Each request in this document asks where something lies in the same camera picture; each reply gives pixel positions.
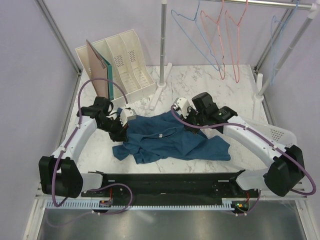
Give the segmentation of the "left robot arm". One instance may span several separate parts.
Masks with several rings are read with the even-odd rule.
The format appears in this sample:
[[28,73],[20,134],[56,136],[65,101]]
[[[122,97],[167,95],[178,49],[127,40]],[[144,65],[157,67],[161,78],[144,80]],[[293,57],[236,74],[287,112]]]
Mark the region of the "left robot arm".
[[77,162],[96,130],[109,134],[114,142],[127,141],[129,120],[136,117],[131,108],[113,111],[113,103],[105,97],[96,97],[90,106],[83,106],[77,113],[77,123],[60,146],[38,162],[41,190],[46,195],[77,198],[82,192],[92,190],[99,197],[106,196],[110,185],[102,173],[80,173]]

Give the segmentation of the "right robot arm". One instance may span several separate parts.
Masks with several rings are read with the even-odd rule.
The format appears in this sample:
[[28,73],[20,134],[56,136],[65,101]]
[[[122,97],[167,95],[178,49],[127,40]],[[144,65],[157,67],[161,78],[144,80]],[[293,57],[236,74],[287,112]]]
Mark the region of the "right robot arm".
[[269,189],[284,197],[305,176],[302,150],[296,146],[278,143],[248,124],[237,112],[227,106],[219,108],[207,92],[192,98],[192,103],[180,97],[175,102],[181,110],[185,128],[197,133],[202,128],[216,129],[256,155],[266,166],[260,170],[241,170],[229,191],[235,197],[247,190]]

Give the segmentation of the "blue t shirt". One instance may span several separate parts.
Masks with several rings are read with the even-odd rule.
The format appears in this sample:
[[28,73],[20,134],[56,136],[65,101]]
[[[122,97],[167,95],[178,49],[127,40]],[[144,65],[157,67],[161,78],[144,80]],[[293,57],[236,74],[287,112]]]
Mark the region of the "blue t shirt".
[[137,164],[160,159],[185,161],[230,161],[230,144],[220,136],[208,138],[202,131],[194,134],[184,128],[171,112],[153,117],[137,116],[130,120],[127,141],[112,148],[115,158],[122,161],[132,155]]

